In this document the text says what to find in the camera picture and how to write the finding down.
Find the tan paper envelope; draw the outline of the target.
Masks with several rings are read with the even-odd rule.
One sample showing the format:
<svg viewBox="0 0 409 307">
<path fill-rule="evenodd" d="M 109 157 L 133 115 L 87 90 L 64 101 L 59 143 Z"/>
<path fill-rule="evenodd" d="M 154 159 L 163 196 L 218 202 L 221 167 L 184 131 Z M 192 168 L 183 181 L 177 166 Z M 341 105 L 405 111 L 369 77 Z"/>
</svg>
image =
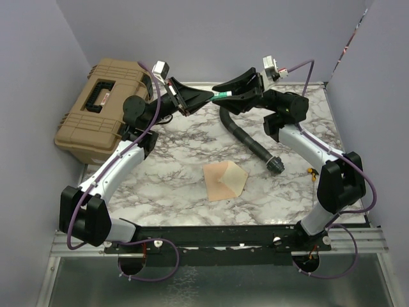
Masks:
<svg viewBox="0 0 409 307">
<path fill-rule="evenodd" d="M 205 164 L 203 173 L 209 201 L 239 197 L 248 178 L 248 172 L 232 161 Z"/>
</svg>

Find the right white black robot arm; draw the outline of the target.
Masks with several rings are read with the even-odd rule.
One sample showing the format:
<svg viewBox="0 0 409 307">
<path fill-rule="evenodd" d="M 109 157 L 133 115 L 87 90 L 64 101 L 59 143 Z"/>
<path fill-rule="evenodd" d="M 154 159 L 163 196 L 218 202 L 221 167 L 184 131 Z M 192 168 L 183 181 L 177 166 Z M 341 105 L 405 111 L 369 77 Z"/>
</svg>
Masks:
<svg viewBox="0 0 409 307">
<path fill-rule="evenodd" d="M 317 203 L 298 222 L 299 231 L 293 235 L 296 247 L 308 250 L 315 245 L 316 235 L 335 221 L 342 209 L 366 194 L 360 156 L 333 149 L 303 129 L 300 122 L 307 117 L 308 98 L 289 91 L 266 90 L 254 67 L 212 89 L 217 93 L 213 103 L 235 115 L 255 107 L 269 110 L 263 123 L 266 135 L 294 150 L 318 171 Z"/>
</svg>

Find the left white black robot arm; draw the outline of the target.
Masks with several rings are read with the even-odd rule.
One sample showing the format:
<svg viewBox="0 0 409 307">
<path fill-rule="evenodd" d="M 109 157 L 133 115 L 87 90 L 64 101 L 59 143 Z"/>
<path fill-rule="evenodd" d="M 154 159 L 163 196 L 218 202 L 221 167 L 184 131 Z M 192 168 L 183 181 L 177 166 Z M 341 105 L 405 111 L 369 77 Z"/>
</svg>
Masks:
<svg viewBox="0 0 409 307">
<path fill-rule="evenodd" d="M 212 91 L 186 86 L 174 77 L 153 81 L 156 90 L 163 84 L 166 93 L 159 93 L 152 102 L 139 95 L 127 97 L 123 103 L 125 127 L 113 153 L 86 181 L 78 187 L 67 186 L 61 193 L 59 229 L 66 234 L 70 250 L 104 242 L 119 243 L 129 253 L 139 249 L 139 225 L 113 219 L 107 204 L 122 181 L 153 151 L 158 138 L 153 126 L 176 112 L 192 115 L 214 96 Z"/>
</svg>

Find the green white glue stick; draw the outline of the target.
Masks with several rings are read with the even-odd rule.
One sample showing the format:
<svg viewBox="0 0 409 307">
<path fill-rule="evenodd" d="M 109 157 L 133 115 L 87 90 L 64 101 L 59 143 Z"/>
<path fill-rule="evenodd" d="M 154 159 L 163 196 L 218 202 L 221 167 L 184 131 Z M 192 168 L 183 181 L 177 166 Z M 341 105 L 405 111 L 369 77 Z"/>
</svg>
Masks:
<svg viewBox="0 0 409 307">
<path fill-rule="evenodd" d="M 216 93 L 213 97 L 214 98 L 223 98 L 223 97 L 230 97 L 232 95 L 233 94 L 232 94 L 231 91 L 225 91 L 225 92 Z"/>
</svg>

